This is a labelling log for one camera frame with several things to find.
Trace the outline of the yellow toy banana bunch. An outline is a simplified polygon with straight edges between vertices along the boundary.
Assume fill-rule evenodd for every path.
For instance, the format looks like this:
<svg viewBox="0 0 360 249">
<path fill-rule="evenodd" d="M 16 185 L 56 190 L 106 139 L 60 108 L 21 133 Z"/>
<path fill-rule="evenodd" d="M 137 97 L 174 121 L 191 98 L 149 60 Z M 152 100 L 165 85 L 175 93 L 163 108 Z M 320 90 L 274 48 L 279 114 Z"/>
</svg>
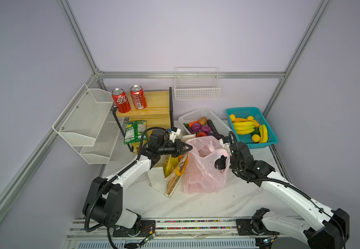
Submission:
<svg viewBox="0 0 360 249">
<path fill-rule="evenodd" d="M 251 134 L 255 130 L 255 123 L 252 121 L 234 122 L 233 126 L 238 135 Z"/>
</svg>

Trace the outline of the purple toy onion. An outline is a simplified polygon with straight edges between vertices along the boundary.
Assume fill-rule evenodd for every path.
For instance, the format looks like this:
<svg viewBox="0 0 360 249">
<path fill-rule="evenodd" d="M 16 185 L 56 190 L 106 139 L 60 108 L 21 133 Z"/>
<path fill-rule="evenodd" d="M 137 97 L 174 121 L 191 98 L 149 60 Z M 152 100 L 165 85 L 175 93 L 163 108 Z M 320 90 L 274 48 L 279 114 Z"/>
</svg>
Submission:
<svg viewBox="0 0 360 249">
<path fill-rule="evenodd" d="M 199 132 L 201 130 L 201 124 L 199 122 L 197 123 L 194 123 L 192 126 L 191 126 L 191 129 L 194 131 L 194 132 Z"/>
<path fill-rule="evenodd" d="M 206 134 L 210 133 L 211 131 L 212 131 L 211 127 L 209 127 L 207 124 L 201 127 L 201 132 L 204 132 Z"/>
</svg>

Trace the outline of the purple toy onion right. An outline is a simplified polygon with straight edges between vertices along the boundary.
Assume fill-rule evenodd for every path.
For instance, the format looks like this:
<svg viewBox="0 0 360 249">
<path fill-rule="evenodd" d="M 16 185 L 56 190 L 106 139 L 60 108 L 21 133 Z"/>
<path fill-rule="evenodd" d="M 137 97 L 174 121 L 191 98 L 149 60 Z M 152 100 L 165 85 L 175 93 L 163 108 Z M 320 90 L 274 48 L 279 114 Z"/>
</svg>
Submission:
<svg viewBox="0 0 360 249">
<path fill-rule="evenodd" d="M 210 133 L 211 131 L 212 131 L 211 127 L 209 127 L 207 124 L 201 127 L 201 132 L 204 132 L 206 134 Z"/>
</svg>

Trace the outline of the yellow chips bag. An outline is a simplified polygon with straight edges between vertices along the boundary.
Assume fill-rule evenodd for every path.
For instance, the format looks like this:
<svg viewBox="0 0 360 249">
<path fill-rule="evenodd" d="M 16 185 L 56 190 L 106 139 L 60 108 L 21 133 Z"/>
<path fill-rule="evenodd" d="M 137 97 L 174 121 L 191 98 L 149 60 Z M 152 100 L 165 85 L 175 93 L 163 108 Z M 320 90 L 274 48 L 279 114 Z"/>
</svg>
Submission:
<svg viewBox="0 0 360 249">
<path fill-rule="evenodd" d="M 167 178 L 178 166 L 179 164 L 179 160 L 181 159 L 181 156 L 179 157 L 173 157 L 171 155 L 169 155 L 165 162 L 164 162 L 164 166 L 163 166 L 163 171 L 164 171 L 164 176 L 165 178 Z"/>
</svg>

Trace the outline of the red cola can left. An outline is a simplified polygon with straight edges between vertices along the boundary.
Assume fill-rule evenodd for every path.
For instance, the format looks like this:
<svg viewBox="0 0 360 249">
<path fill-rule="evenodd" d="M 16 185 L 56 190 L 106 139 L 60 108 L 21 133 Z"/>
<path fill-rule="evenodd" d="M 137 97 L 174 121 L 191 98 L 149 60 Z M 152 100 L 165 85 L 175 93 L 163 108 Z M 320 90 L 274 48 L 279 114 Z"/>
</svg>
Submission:
<svg viewBox="0 0 360 249">
<path fill-rule="evenodd" d="M 122 88 L 115 88 L 111 95 L 115 106 L 120 113 L 128 113 L 131 110 L 127 94 Z"/>
</svg>

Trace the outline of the dark toy cucumber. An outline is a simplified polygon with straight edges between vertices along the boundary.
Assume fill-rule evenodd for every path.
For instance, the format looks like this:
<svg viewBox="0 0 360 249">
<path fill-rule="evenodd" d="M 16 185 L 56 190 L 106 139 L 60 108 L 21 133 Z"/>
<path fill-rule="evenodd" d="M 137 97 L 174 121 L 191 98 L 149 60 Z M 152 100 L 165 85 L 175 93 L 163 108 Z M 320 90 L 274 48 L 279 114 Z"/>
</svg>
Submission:
<svg viewBox="0 0 360 249">
<path fill-rule="evenodd" d="M 207 125 L 208 125 L 209 127 L 211 127 L 211 129 L 212 129 L 211 133 L 219 134 L 219 132 L 218 132 L 218 130 L 216 129 L 215 125 L 213 124 L 213 121 L 212 121 L 212 120 L 208 119 L 208 120 L 207 120 Z"/>
</svg>

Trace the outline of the teal plastic basket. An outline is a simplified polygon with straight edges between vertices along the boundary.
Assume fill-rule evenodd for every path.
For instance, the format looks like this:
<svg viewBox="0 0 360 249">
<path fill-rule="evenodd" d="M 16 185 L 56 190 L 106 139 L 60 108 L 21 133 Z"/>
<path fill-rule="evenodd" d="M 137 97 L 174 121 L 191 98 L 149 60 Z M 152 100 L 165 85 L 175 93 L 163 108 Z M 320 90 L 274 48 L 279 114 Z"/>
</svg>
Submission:
<svg viewBox="0 0 360 249">
<path fill-rule="evenodd" d="M 278 138 L 257 107 L 227 109 L 229 126 L 238 142 L 250 149 L 265 148 L 278 143 Z"/>
</svg>

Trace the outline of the white plastic basket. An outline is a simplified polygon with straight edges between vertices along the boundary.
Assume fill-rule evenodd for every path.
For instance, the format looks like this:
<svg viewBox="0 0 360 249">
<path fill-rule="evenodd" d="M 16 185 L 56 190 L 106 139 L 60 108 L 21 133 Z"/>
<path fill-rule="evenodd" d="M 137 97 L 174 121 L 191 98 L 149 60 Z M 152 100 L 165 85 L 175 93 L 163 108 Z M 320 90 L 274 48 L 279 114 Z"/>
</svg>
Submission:
<svg viewBox="0 0 360 249">
<path fill-rule="evenodd" d="M 201 107 L 182 115 L 178 121 L 190 135 L 204 132 L 207 135 L 228 136 L 231 129 L 209 108 Z"/>
</svg>

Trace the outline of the red cola can right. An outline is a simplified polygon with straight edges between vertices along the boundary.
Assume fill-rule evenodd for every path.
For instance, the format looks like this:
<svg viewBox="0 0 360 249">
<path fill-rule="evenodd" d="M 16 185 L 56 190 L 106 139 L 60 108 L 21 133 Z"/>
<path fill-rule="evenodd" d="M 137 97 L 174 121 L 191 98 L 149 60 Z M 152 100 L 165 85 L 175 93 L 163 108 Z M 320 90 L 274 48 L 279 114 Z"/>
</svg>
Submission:
<svg viewBox="0 0 360 249">
<path fill-rule="evenodd" d="M 134 85 L 131 87 L 131 97 L 134 107 L 137 110 L 143 110 L 147 107 L 147 101 L 143 88 L 140 85 Z"/>
</svg>

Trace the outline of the purple toy onion left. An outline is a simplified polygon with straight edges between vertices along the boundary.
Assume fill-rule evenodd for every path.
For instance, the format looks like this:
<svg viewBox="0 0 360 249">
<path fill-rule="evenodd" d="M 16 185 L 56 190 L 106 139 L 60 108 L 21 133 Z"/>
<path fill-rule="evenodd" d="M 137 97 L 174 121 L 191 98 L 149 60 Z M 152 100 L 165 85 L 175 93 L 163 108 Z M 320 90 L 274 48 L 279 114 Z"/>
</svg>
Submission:
<svg viewBox="0 0 360 249">
<path fill-rule="evenodd" d="M 194 123 L 192 126 L 191 126 L 191 129 L 194 131 L 194 132 L 199 132 L 201 130 L 201 124 L 199 122 L 197 123 Z"/>
</svg>

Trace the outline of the white canvas tote bag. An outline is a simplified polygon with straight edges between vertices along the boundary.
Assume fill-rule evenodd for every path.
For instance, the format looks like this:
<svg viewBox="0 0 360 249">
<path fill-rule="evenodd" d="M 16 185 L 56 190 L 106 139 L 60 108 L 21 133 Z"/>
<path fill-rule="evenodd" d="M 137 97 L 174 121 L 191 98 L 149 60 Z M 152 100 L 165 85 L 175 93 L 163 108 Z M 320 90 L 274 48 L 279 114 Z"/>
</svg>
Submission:
<svg viewBox="0 0 360 249">
<path fill-rule="evenodd" d="M 186 165 L 188 163 L 187 153 L 181 156 L 179 164 L 176 169 L 167 177 L 164 176 L 163 166 L 166 158 L 169 155 L 159 155 L 148 150 L 148 145 L 146 146 L 146 151 L 152 155 L 152 165 L 153 167 L 150 171 L 147 172 L 151 186 L 164 194 L 166 197 L 171 197 L 173 191 L 178 186 L 178 183 L 184 174 Z"/>
</svg>

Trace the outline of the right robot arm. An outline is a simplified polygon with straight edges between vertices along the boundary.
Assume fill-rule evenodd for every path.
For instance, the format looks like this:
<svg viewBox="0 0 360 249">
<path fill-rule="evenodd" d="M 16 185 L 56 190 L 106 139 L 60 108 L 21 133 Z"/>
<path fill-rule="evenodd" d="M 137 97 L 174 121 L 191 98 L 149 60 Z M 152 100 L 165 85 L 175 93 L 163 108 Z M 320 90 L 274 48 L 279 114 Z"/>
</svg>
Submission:
<svg viewBox="0 0 360 249">
<path fill-rule="evenodd" d="M 238 178 L 254 183 L 278 197 L 297 212 L 301 219 L 280 216 L 268 208 L 260 208 L 252 216 L 250 231 L 256 235 L 276 232 L 307 244 L 312 249 L 343 249 L 350 237 L 350 216 L 342 209 L 332 209 L 313 199 L 290 183 L 268 163 L 255 160 L 247 145 L 226 142 L 229 155 L 224 159 Z"/>
</svg>

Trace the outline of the yellow toy banana right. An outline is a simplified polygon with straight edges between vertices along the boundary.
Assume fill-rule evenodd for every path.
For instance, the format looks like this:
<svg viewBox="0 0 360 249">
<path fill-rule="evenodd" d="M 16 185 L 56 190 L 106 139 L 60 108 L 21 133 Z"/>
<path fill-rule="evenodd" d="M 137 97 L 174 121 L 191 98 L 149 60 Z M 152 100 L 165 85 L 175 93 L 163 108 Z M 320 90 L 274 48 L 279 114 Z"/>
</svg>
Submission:
<svg viewBox="0 0 360 249">
<path fill-rule="evenodd" d="M 259 143 L 267 143 L 268 141 L 268 130 L 267 130 L 267 126 L 264 124 L 261 124 L 259 127 L 259 132 L 260 132 L 260 141 Z"/>
</svg>

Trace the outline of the yellow toy lemon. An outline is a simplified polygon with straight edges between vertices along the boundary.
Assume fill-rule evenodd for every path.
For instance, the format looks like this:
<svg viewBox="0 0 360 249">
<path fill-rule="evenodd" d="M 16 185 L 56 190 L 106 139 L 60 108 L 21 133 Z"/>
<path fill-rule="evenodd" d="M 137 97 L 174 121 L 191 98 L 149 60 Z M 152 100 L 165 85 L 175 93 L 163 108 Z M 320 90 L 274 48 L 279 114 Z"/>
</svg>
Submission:
<svg viewBox="0 0 360 249">
<path fill-rule="evenodd" d="M 229 115 L 229 117 L 232 122 L 236 122 L 237 118 L 234 114 Z"/>
</svg>

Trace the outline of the red toy tomato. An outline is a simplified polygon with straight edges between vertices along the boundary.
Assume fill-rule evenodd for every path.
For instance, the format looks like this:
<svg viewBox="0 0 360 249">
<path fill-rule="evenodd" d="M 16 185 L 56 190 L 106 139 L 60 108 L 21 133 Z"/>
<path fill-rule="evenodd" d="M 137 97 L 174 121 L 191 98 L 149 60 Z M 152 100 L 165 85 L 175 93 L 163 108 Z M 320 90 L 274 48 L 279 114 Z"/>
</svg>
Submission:
<svg viewBox="0 0 360 249">
<path fill-rule="evenodd" d="M 196 137 L 199 138 L 199 137 L 206 137 L 207 134 L 205 132 L 199 132 L 196 134 Z"/>
</svg>

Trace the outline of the white mesh tiered rack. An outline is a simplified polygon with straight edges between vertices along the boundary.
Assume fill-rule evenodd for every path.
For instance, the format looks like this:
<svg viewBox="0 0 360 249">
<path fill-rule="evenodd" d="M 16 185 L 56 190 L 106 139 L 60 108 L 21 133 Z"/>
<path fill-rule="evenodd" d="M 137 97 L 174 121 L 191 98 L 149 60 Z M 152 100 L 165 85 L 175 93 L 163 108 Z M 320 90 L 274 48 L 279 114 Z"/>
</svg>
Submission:
<svg viewBox="0 0 360 249">
<path fill-rule="evenodd" d="M 123 118 L 113 115 L 110 92 L 83 85 L 52 129 L 89 165 L 105 165 L 119 138 Z"/>
</svg>

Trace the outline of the wooden black-frame shelf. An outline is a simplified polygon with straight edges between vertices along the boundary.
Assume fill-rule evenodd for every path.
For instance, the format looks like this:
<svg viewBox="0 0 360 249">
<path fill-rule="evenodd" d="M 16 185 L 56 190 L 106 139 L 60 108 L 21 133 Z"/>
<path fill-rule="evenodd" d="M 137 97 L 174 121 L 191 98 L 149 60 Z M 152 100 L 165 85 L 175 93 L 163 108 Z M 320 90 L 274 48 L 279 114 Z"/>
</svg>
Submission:
<svg viewBox="0 0 360 249">
<path fill-rule="evenodd" d="M 127 92 L 131 110 L 127 113 L 121 113 L 114 106 L 112 108 L 112 116 L 115 121 L 119 121 L 119 119 L 126 119 L 128 121 L 145 120 L 147 121 L 146 128 L 172 128 L 174 126 L 172 88 L 170 87 L 168 90 L 162 91 L 144 91 L 144 96 L 147 107 L 137 110 L 132 101 L 130 91 Z"/>
</svg>

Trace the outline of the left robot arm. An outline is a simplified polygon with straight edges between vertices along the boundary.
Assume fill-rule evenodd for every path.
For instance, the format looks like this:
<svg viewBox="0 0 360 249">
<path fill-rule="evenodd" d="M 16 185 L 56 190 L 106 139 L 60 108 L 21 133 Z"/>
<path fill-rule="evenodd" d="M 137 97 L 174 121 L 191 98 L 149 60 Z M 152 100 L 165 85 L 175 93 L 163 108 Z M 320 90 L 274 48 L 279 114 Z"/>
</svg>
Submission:
<svg viewBox="0 0 360 249">
<path fill-rule="evenodd" d="M 174 127 L 146 129 L 140 137 L 137 156 L 109 178 L 96 177 L 89 188 L 82 213 L 84 231 L 100 227 L 122 227 L 131 234 L 138 234 L 141 216 L 123 207 L 123 194 L 142 174 L 152 169 L 163 155 L 178 157 L 193 147 L 179 138 L 181 130 Z"/>
</svg>

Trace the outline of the pink plastic grocery bag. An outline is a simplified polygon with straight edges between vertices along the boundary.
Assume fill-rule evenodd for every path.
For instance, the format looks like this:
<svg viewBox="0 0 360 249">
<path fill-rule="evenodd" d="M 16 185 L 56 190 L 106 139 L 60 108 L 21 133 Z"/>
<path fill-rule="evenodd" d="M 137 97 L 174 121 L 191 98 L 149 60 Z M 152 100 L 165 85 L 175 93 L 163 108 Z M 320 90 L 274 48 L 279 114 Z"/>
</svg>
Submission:
<svg viewBox="0 0 360 249">
<path fill-rule="evenodd" d="M 193 149 L 187 153 L 188 163 L 183 174 L 185 194 L 214 193 L 223 189 L 230 169 L 230 154 L 213 136 L 192 138 L 186 141 Z M 215 169 L 215 161 L 222 155 L 228 157 L 227 168 Z"/>
</svg>

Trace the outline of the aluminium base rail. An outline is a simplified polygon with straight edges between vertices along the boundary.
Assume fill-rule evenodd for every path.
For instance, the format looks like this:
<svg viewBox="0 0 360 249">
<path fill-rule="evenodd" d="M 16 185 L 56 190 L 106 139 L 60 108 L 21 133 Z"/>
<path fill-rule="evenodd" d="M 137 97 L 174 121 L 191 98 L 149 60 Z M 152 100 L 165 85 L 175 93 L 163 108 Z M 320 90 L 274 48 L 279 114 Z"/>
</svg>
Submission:
<svg viewBox="0 0 360 249">
<path fill-rule="evenodd" d="M 127 249 L 142 243 L 143 249 L 271 249 L 284 240 L 300 244 L 279 231 L 255 234 L 251 217 L 147 218 L 138 234 L 123 228 L 100 227 L 84 231 L 84 220 L 74 220 L 65 249 Z"/>
</svg>

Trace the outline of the red cola can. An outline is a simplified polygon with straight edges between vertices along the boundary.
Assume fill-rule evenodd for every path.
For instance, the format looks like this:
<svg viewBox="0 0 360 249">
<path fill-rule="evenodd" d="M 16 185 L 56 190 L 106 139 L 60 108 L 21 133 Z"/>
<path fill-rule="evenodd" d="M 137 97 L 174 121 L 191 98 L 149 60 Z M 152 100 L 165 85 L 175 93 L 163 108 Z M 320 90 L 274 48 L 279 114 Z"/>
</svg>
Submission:
<svg viewBox="0 0 360 249">
<path fill-rule="evenodd" d="M 131 97 L 134 107 L 137 110 L 143 110 L 147 107 L 147 101 L 143 88 L 140 85 L 134 85 L 131 87 Z"/>
<path fill-rule="evenodd" d="M 115 88 L 111 95 L 115 106 L 120 113 L 128 113 L 131 110 L 127 94 L 122 88 Z"/>
</svg>

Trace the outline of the green snack bag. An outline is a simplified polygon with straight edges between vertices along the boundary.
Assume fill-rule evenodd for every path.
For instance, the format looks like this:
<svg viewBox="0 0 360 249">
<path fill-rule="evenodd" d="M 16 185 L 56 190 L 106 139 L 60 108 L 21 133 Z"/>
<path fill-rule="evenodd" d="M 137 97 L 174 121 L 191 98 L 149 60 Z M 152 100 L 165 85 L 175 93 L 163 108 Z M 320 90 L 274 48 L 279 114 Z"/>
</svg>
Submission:
<svg viewBox="0 0 360 249">
<path fill-rule="evenodd" d="M 146 130 L 147 121 L 136 120 L 126 122 L 124 144 L 139 143 L 142 133 Z"/>
</svg>

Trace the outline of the brown toy potato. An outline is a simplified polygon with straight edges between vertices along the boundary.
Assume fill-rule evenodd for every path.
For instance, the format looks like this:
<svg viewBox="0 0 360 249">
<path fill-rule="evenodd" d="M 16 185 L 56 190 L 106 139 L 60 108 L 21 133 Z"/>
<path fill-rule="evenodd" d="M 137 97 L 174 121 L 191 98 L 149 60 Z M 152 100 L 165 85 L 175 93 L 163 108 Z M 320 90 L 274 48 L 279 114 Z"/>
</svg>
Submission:
<svg viewBox="0 0 360 249">
<path fill-rule="evenodd" d="M 207 118 L 206 117 L 202 117 L 201 119 L 199 119 L 199 124 L 201 125 L 201 126 L 204 126 L 204 125 L 206 125 L 207 124 Z"/>
</svg>

